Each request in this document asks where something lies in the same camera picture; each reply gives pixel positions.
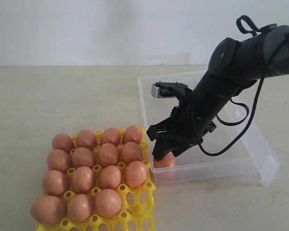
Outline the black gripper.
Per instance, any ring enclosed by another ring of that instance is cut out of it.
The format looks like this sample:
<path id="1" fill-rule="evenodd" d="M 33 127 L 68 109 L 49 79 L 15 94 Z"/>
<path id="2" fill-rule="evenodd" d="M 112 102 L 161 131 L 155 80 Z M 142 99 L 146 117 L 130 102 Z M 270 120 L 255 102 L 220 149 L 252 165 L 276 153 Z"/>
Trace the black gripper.
<path id="1" fill-rule="evenodd" d="M 202 137 L 216 128 L 213 123 L 214 118 L 226 126 L 236 126 L 243 122 L 243 120 L 235 123 L 222 121 L 218 117 L 218 113 L 228 102 L 233 101 L 234 96 L 252 85 L 252 80 L 239 77 L 226 78 L 206 72 L 194 90 L 187 95 L 185 103 L 172 113 L 171 118 L 168 117 L 157 124 L 150 125 L 147 129 L 146 134 L 150 141 L 156 141 L 152 152 L 154 159 L 160 161 L 169 153 L 177 157 L 195 145 L 199 146 L 202 152 L 208 156 L 219 156 L 225 153 L 246 132 L 250 122 L 230 144 L 216 153 L 204 150 L 201 146 Z M 178 134 L 185 135 L 193 141 L 183 144 L 181 141 L 175 140 L 175 136 L 171 134 L 171 125 L 176 128 L 175 131 Z"/>

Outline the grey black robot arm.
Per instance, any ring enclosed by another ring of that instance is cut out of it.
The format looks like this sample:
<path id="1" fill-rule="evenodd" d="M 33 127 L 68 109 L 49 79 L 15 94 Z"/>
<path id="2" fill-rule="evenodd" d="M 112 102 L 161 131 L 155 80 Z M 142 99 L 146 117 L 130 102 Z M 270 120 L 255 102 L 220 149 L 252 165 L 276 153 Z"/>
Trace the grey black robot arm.
<path id="1" fill-rule="evenodd" d="M 262 86 L 268 77 L 289 75 L 289 26 L 270 24 L 257 27 L 246 15 L 236 21 L 244 41 L 225 38 L 213 51 L 208 69 L 194 89 L 178 82 L 157 82 L 154 98 L 177 98 L 168 118 L 151 125 L 147 135 L 155 142 L 153 157 L 179 156 L 213 132 L 222 108 L 243 90 Z"/>

